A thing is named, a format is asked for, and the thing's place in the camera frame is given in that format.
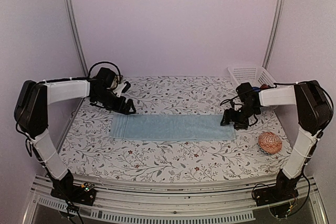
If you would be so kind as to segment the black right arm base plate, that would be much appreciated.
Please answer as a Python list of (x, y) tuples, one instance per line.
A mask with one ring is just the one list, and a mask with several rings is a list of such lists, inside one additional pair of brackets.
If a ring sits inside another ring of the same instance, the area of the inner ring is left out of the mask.
[(251, 196), (257, 206), (264, 206), (285, 200), (296, 199), (299, 194), (296, 188), (277, 190), (276, 186), (268, 186), (259, 183), (252, 189)]

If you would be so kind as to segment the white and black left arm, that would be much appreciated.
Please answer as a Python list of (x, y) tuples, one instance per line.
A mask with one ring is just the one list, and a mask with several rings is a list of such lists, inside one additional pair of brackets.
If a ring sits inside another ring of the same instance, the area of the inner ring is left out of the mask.
[(34, 153), (37, 160), (50, 177), (54, 194), (67, 200), (77, 195), (88, 195), (94, 191), (94, 185), (84, 183), (74, 185), (73, 175), (61, 160), (48, 131), (48, 107), (50, 104), (77, 98), (90, 98), (90, 104), (125, 115), (135, 114), (136, 109), (131, 99), (123, 93), (130, 88), (130, 83), (104, 78), (64, 78), (24, 82), (14, 111), (16, 130), (26, 136), (27, 150)]

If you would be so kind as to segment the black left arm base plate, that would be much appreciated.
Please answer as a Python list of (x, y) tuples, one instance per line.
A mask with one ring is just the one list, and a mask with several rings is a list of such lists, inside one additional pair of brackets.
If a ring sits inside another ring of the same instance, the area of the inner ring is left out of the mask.
[(93, 206), (96, 194), (97, 191), (93, 183), (84, 183), (80, 186), (55, 185), (50, 193), (55, 198), (87, 206)]

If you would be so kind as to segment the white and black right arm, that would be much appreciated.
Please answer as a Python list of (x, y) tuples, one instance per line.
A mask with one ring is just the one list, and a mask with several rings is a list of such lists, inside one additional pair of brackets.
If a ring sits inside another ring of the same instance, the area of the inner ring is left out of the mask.
[(271, 194), (276, 201), (294, 196), (297, 182), (303, 176), (304, 168), (324, 129), (333, 118), (334, 105), (331, 97), (316, 80), (274, 83), (260, 88), (254, 88), (249, 82), (245, 82), (236, 88), (236, 92), (241, 107), (235, 109), (233, 99), (222, 101), (222, 104), (230, 103), (231, 107), (224, 111), (220, 123), (222, 126), (233, 124), (236, 130), (248, 129), (251, 126), (249, 118), (260, 114), (262, 107), (296, 106), (299, 128), (290, 157), (279, 171), (276, 184), (265, 191), (258, 189), (254, 195), (262, 198)]

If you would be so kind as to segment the light blue towel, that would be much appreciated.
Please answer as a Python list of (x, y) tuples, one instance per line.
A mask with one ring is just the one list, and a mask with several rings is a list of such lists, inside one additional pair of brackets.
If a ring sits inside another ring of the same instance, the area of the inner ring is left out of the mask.
[(221, 126), (222, 116), (116, 114), (112, 118), (112, 138), (140, 141), (233, 141), (232, 124)]

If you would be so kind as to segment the dark red towel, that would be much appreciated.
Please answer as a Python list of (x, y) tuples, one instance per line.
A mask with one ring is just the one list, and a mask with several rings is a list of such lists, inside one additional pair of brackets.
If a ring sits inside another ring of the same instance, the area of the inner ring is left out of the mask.
[(269, 89), (269, 88), (271, 88), (271, 86), (266, 85), (266, 84), (263, 84), (260, 88), (261, 88), (262, 90), (265, 90), (265, 89)]

